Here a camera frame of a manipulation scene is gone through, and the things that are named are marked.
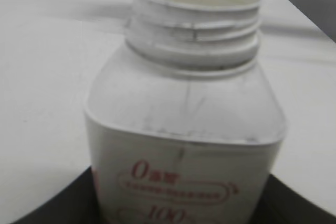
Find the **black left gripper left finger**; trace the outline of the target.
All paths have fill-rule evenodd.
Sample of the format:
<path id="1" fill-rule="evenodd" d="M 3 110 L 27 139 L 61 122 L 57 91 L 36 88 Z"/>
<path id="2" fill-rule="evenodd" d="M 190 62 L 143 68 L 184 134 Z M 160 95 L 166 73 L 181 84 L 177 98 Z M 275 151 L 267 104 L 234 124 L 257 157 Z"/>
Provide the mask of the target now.
<path id="1" fill-rule="evenodd" d="M 91 167 L 88 167 L 55 197 L 13 222 L 13 224 L 40 223 L 101 223 Z"/>

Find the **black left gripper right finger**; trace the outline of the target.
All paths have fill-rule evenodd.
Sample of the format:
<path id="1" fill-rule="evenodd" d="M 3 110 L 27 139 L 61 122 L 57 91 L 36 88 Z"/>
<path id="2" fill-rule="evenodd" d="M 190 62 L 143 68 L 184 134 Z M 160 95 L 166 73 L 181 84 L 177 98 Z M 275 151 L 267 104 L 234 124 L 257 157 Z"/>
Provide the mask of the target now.
<path id="1" fill-rule="evenodd" d="M 335 216 L 304 199 L 278 180 L 268 177 L 252 224 L 335 224 Z"/>

